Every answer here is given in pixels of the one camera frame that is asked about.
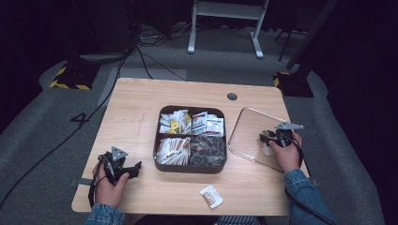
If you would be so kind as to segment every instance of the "black cable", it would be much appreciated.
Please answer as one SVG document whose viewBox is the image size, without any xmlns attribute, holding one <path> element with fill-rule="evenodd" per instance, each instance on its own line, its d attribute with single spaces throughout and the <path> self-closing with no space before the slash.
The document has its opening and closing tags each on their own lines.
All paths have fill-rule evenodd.
<svg viewBox="0 0 398 225">
<path fill-rule="evenodd" d="M 176 39 L 182 38 L 185 35 L 189 35 L 191 32 L 189 32 L 187 34 L 179 34 L 179 33 L 183 32 L 187 28 L 191 28 L 190 25 L 191 25 L 191 22 L 189 24 L 185 25 L 183 28 L 177 29 L 177 32 L 173 31 L 172 32 L 173 34 L 171 35 L 171 38 L 166 38 L 165 35 L 157 34 L 152 29 L 142 30 L 141 36 L 138 38 L 139 40 L 137 41 L 137 43 L 140 46 L 143 46 L 143 47 L 160 46 L 160 45 L 164 44 L 166 41 L 176 40 Z M 155 38 L 155 41 L 153 43 L 148 43 L 148 42 L 142 41 L 143 38 Z"/>
<path fill-rule="evenodd" d="M 143 57 L 143 53 L 142 53 L 141 50 L 138 48 L 138 46 L 136 46 L 136 48 L 137 48 L 138 53 L 139 53 L 140 56 L 141 56 L 141 59 L 143 60 L 143 64 L 144 64 L 144 68 L 145 68 L 146 74 L 150 77 L 150 79 L 153 80 L 153 77 L 149 74 L 149 71 L 148 71 L 148 69 L 147 69 L 147 67 L 146 67 L 146 63 L 145 63 L 145 59 L 144 59 L 144 57 Z"/>
<path fill-rule="evenodd" d="M 281 136 L 283 138 L 286 138 L 292 144 L 294 144 L 296 146 L 296 148 L 298 149 L 298 166 L 301 167 L 302 160 L 304 159 L 304 152 L 302 151 L 301 147 L 299 146 L 298 141 L 296 139 L 291 139 L 291 138 L 287 137 L 286 135 L 284 135 L 282 133 L 281 133 Z"/>
<path fill-rule="evenodd" d="M 286 189 L 286 188 L 284 189 L 284 193 L 286 194 L 286 196 L 287 196 L 293 203 L 295 203 L 298 207 L 304 209 L 304 210 L 307 211 L 308 213 L 314 215 L 314 216 L 317 217 L 317 218 L 320 218 L 322 221 L 324 221 L 324 222 L 327 223 L 327 224 L 330 224 L 330 225 L 335 225 L 335 224 L 336 224 L 336 223 L 334 223 L 331 219 L 329 219 L 329 218 L 323 216 L 322 214 L 320 214 L 320 213 L 314 211 L 312 208 L 308 207 L 307 205 L 305 205 L 305 204 L 303 204 L 303 203 L 297 201 L 295 198 L 293 198 L 293 196 L 290 195 L 289 192 L 287 192 L 287 189 Z"/>
<path fill-rule="evenodd" d="M 97 182 L 97 184 L 101 181 L 101 180 L 103 180 L 105 177 L 107 177 L 107 176 L 103 176 L 98 182 Z"/>
<path fill-rule="evenodd" d="M 90 189 L 88 190 L 88 201 L 90 202 L 91 208 L 94 205 L 94 195 L 95 195 L 95 190 L 96 190 L 96 177 L 99 174 L 100 171 L 100 164 L 102 163 L 102 160 L 100 159 L 99 162 L 97 163 L 96 171 L 93 173 L 93 179 L 91 180 L 90 184 Z"/>
<path fill-rule="evenodd" d="M 108 107 L 105 107 L 105 110 L 103 110 L 102 114 L 100 115 L 99 125 L 102 124 L 103 116 L 105 115 L 106 109 L 107 109 L 107 108 L 108 108 Z"/>
<path fill-rule="evenodd" d="M 65 142 L 67 142 L 80 128 L 82 128 L 89 120 L 90 118 L 100 109 L 100 107 L 105 103 L 105 101 L 107 100 L 107 98 L 112 94 L 114 88 L 115 88 L 115 83 L 117 80 L 118 75 L 120 74 L 120 69 L 123 66 L 124 62 L 126 61 L 127 57 L 131 54 L 131 51 L 129 52 L 129 54 L 127 54 L 127 56 L 120 61 L 119 65 L 117 66 L 117 75 L 114 81 L 114 84 L 112 86 L 111 91 L 109 92 L 109 94 L 106 96 L 106 98 L 101 102 L 101 104 L 97 107 L 97 109 L 95 111 L 93 111 L 86 120 L 84 120 L 75 130 L 73 130 L 68 137 L 62 141 L 61 143 L 59 143 L 53 150 L 51 150 L 50 152 L 48 152 L 44 157 L 42 157 L 37 163 L 35 163 L 27 172 L 25 172 L 18 180 L 17 182 L 11 187 L 11 189 L 8 191 L 8 193 L 5 195 L 5 197 L 3 198 L 3 200 L 0 202 L 0 210 L 3 208 L 4 203 L 6 202 L 8 196 L 12 193 L 12 191 L 21 183 L 22 180 L 24 180 L 24 178 L 31 173 L 44 159 L 46 159 L 49 155 L 51 155 L 53 152 L 55 152 L 59 147 L 61 147 Z"/>
<path fill-rule="evenodd" d="M 154 36 L 159 36 L 160 34 L 156 33 L 153 29 L 142 29 L 140 38 L 153 38 Z"/>
<path fill-rule="evenodd" d="M 146 56 L 146 57 L 148 57 L 148 58 L 150 58 L 150 59 L 152 59 L 155 63 L 161 65 L 162 67 L 164 67 L 165 69 L 167 69 L 167 71 L 173 73 L 174 75 L 176 75 L 176 76 L 177 76 L 178 78 L 180 78 L 181 80 L 186 81 L 184 78 L 180 77 L 179 75 L 177 75 L 176 73 L 174 73 L 172 70 L 170 70 L 167 66 L 165 66 L 165 65 L 161 64 L 160 62 L 156 61 L 156 59 L 154 59 L 153 57 L 151 57 L 151 56 L 149 56 L 149 55 L 147 55 L 147 54 L 144 54 L 144 53 L 142 53 L 142 52 L 141 52 L 141 54 L 144 55 L 144 56 Z"/>
</svg>

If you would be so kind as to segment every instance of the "wooden table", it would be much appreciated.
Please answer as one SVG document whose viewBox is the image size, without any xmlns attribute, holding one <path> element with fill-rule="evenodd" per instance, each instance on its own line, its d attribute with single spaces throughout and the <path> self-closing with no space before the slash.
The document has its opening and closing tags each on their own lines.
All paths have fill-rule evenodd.
<svg viewBox="0 0 398 225">
<path fill-rule="evenodd" d="M 235 93 L 237 100 L 229 100 L 229 93 Z M 139 177 L 126 186 L 119 207 L 125 213 L 288 215 L 283 174 L 230 151 L 220 173 L 159 171 L 152 151 L 159 112 L 167 105 L 221 110 L 225 115 L 227 141 L 244 107 L 289 120 L 281 92 L 275 87 L 121 78 L 116 83 L 82 177 L 92 179 L 98 155 L 110 151 L 114 145 L 129 153 L 124 167 L 143 162 Z M 209 185 L 223 197 L 223 203 L 215 209 L 210 209 L 199 193 Z M 74 211 L 91 211 L 88 190 L 88 186 L 78 186 L 72 203 Z"/>
</svg>

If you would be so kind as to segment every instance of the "hand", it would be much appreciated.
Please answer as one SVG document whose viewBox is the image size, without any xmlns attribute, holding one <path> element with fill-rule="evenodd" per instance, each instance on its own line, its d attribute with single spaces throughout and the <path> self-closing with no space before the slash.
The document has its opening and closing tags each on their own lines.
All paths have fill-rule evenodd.
<svg viewBox="0 0 398 225">
<path fill-rule="evenodd" d="M 95 203 L 108 204 L 112 207 L 117 208 L 120 205 L 123 190 L 127 182 L 129 181 L 129 173 L 125 172 L 116 183 L 116 186 L 112 185 L 104 170 L 104 163 L 99 165 L 99 172 L 96 177 L 96 192 L 95 192 Z"/>
<path fill-rule="evenodd" d="M 293 139 L 298 142 L 298 146 L 301 146 L 301 137 L 295 132 L 293 132 Z M 280 147 L 273 141 L 269 141 L 268 144 L 276 153 L 278 162 L 284 173 L 299 169 L 299 151 L 293 143 L 285 148 Z"/>
</svg>

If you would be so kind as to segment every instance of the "metal stand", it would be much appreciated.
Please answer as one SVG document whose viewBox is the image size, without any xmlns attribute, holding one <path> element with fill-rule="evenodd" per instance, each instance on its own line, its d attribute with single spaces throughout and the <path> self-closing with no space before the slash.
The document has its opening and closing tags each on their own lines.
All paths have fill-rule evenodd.
<svg viewBox="0 0 398 225">
<path fill-rule="evenodd" d="M 264 1 L 263 6 L 246 6 L 238 4 L 225 4 L 225 3 L 213 3 L 213 2 L 201 2 L 194 0 L 192 8 L 192 28 L 190 35 L 190 43 L 188 44 L 188 53 L 195 52 L 195 41 L 196 41 L 196 16 L 213 16 L 213 17 L 225 17 L 225 18 L 237 18 L 246 20 L 257 20 L 255 32 L 250 33 L 255 54 L 257 58 L 263 58 L 263 52 L 258 42 L 258 34 L 263 24 L 264 16 L 266 15 L 268 6 L 268 0 Z"/>
</svg>

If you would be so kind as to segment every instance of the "gray carpet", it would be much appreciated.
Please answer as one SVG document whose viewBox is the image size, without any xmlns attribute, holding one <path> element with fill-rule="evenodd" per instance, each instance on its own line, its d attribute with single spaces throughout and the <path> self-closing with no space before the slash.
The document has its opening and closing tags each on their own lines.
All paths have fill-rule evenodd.
<svg viewBox="0 0 398 225">
<path fill-rule="evenodd" d="M 252 30 L 231 32 L 223 28 L 199 32 L 194 54 L 187 54 L 188 36 L 158 47 L 140 47 L 140 50 L 172 71 L 181 72 L 187 81 L 272 86 L 273 73 L 286 71 L 288 58 L 302 37 L 292 37 L 283 61 L 278 62 L 284 37 L 275 42 L 276 32 L 262 31 L 259 41 L 265 57 L 259 60 L 249 40 Z M 165 68 L 155 61 L 145 57 L 145 62 L 156 79 L 173 79 L 174 75 L 164 73 Z M 91 114 L 97 108 L 117 67 L 117 63 L 101 66 L 89 91 L 50 88 L 63 63 L 42 74 L 43 92 L 0 136 L 2 198 L 29 168 L 79 126 L 69 121 L 72 117 Z M 123 65 L 121 77 L 144 78 L 143 68 L 139 53 L 134 51 Z M 375 185 L 335 120 L 326 99 L 325 85 L 313 72 L 308 82 L 314 98 L 283 99 L 291 121 L 305 126 L 300 132 L 303 150 L 322 196 L 339 224 L 384 224 Z M 0 224 L 84 223 L 87 214 L 75 213 L 70 208 L 75 189 L 69 182 L 81 176 L 105 110 L 101 107 L 90 122 L 22 180 L 1 209 Z M 267 219 L 270 225 L 288 224 L 288 217 Z"/>
</svg>

